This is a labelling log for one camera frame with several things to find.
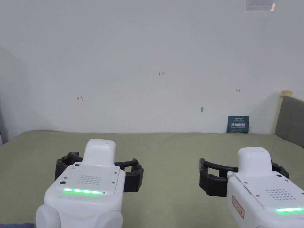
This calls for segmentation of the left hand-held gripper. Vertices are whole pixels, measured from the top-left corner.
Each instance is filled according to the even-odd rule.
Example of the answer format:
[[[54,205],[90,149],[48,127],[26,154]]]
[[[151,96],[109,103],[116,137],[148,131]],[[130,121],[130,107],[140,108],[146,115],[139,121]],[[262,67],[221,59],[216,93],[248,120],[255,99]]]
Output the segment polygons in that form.
[[[37,228],[121,228],[123,192],[138,192],[144,169],[137,159],[114,162],[114,141],[91,139],[83,158],[58,159],[55,178],[36,212]]]

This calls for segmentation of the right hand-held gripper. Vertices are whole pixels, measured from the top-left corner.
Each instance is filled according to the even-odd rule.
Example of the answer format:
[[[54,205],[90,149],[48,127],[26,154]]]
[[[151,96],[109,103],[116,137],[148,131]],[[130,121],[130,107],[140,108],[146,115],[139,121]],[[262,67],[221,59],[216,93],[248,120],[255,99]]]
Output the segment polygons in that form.
[[[241,148],[239,168],[199,160],[199,186],[208,196],[227,197],[239,228],[303,228],[303,190],[262,147]],[[217,170],[218,176],[208,170]]]

